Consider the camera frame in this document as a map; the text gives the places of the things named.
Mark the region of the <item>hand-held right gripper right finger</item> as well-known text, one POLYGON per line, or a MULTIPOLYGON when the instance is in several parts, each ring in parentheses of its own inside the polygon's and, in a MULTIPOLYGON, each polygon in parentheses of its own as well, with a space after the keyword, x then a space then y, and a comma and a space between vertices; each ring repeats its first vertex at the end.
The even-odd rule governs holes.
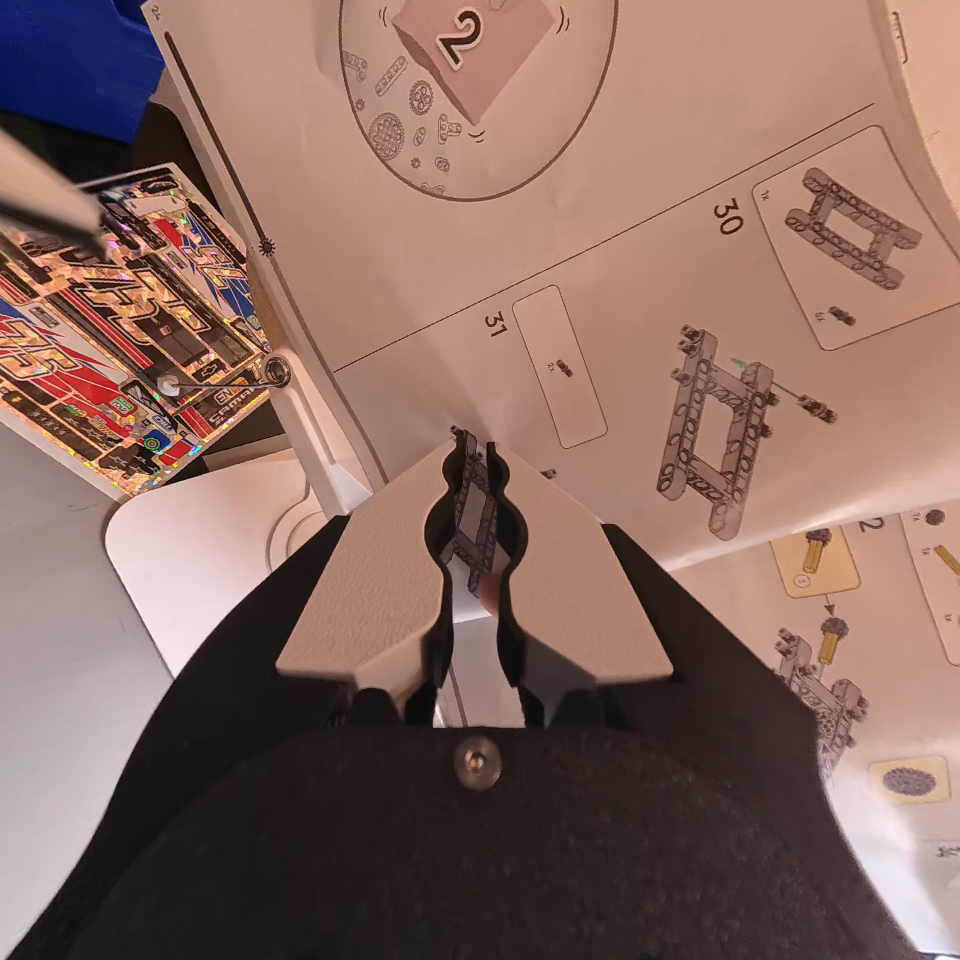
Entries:
POLYGON ((663 681, 673 664, 601 520, 506 445, 486 446, 501 574, 497 651, 530 726, 570 694, 663 681))

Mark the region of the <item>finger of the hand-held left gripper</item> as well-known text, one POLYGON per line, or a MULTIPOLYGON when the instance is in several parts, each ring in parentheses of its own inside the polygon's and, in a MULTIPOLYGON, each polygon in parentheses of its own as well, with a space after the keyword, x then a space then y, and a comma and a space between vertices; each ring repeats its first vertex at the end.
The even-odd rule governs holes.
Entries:
POLYGON ((1 131, 1 221, 24 231, 48 234, 100 259, 103 209, 59 172, 1 131))

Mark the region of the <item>lego instruction booklet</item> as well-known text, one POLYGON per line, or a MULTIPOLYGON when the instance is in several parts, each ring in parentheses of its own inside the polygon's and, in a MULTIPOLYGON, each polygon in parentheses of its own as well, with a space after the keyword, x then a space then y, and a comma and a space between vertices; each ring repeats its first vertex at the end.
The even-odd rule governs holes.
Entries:
POLYGON ((958 2, 144 2, 382 485, 450 426, 621 526, 846 738, 958 957, 958 2))

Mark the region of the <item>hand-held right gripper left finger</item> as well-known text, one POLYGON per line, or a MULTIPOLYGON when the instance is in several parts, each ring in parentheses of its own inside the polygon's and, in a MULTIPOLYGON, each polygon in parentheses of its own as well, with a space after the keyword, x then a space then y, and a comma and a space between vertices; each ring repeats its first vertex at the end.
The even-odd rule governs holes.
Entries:
POLYGON ((447 439, 350 515, 275 666, 353 691, 383 690, 431 722, 453 650, 453 537, 464 441, 447 439))

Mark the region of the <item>blue storage bin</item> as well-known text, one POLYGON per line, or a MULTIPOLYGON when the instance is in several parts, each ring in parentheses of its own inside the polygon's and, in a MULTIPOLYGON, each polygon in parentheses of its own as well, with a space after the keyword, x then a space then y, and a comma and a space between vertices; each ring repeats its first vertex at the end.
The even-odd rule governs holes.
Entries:
POLYGON ((3 1, 1 108, 133 143, 164 68, 138 1, 3 1))

